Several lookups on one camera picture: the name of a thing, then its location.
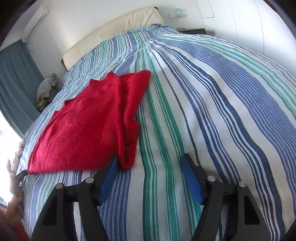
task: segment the human hand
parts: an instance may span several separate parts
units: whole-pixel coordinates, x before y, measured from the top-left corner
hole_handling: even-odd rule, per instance
[[[3,214],[6,222],[13,226],[21,220],[21,214],[17,209],[17,205],[22,201],[21,197],[14,197],[7,205],[6,211]]]

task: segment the blue curtain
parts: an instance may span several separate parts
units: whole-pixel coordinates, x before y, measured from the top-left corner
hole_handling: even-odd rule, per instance
[[[40,115],[35,105],[43,79],[21,40],[0,51],[0,111],[21,138]]]

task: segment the headboard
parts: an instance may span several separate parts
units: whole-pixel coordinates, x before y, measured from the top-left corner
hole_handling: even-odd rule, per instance
[[[66,70],[69,70],[81,57],[93,50],[101,42],[133,28],[149,26],[153,23],[164,24],[158,9],[153,5],[121,15],[95,29],[72,46],[63,55],[61,63]]]

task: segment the striped bed sheet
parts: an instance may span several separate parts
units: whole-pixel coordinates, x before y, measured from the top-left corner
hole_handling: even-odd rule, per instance
[[[240,44],[186,35],[153,24],[102,42],[65,75],[63,89],[27,131],[18,171],[65,100],[89,79],[148,69],[152,78],[138,108],[135,164],[120,172],[99,212],[110,240],[190,240],[202,207],[192,200],[180,157],[225,183],[244,181],[265,218],[272,240],[296,215],[296,81],[273,60]],[[80,183],[95,171],[29,175],[24,226],[32,234],[56,183]],[[79,240],[85,240],[74,204]],[[222,240],[223,222],[216,240]]]

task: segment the person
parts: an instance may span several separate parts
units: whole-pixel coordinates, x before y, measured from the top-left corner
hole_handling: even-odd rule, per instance
[[[29,241],[22,224],[21,214],[17,205],[22,201],[21,197],[13,197],[7,207],[0,206],[0,236],[3,240]]]

